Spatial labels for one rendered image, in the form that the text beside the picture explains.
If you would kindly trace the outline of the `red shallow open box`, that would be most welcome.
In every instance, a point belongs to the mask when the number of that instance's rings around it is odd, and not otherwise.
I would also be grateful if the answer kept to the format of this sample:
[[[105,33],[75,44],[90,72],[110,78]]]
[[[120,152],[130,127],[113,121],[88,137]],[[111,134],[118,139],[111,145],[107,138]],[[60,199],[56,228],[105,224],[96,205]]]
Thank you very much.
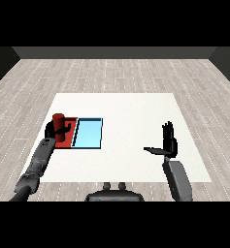
[[[63,142],[56,142],[56,149],[71,149],[73,147],[77,122],[77,117],[65,117],[65,127],[71,125],[71,130],[68,133],[65,133],[65,140]]]

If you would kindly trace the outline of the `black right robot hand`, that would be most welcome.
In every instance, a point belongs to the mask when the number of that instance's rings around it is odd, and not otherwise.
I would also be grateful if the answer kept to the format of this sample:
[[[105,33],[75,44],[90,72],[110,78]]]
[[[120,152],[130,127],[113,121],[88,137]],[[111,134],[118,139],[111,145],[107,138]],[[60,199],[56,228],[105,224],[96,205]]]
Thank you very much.
[[[163,147],[145,147],[145,151],[154,155],[163,155],[168,158],[176,158],[178,155],[178,142],[174,137],[173,123],[168,121],[162,125],[163,130]]]

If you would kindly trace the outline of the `red can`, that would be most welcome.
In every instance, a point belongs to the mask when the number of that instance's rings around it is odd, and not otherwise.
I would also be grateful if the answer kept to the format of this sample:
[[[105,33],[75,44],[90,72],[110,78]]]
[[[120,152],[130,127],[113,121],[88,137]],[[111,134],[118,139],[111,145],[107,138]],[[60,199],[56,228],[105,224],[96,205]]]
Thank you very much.
[[[52,116],[53,127],[55,131],[55,138],[57,142],[63,142],[65,140],[65,116],[63,113],[56,113]]]

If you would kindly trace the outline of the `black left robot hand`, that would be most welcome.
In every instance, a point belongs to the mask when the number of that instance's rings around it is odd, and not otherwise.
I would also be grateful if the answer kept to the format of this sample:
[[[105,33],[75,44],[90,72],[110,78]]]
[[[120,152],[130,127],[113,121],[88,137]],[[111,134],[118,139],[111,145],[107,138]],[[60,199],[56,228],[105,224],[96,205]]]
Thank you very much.
[[[54,139],[56,135],[62,135],[68,133],[70,130],[71,130],[71,125],[68,125],[67,127],[60,128],[57,131],[55,131],[53,126],[53,121],[51,121],[46,125],[45,138]]]

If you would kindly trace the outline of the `light blue shallow open box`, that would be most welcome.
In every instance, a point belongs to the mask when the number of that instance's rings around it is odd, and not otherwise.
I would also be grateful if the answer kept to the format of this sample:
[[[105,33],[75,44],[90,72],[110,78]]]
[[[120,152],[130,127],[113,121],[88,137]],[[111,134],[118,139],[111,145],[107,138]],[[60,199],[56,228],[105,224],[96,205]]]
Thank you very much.
[[[72,138],[73,149],[100,149],[102,142],[103,119],[81,117],[78,119]]]

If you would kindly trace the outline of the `dark grey robot body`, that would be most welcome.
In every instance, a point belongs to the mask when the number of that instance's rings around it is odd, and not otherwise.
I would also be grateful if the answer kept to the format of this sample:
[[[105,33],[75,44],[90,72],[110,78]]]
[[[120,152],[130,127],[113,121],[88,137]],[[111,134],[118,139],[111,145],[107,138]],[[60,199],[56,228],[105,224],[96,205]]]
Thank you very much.
[[[144,198],[139,193],[128,191],[124,182],[118,183],[118,189],[112,190],[111,183],[105,182],[103,189],[91,194],[85,198],[86,202],[143,202]]]

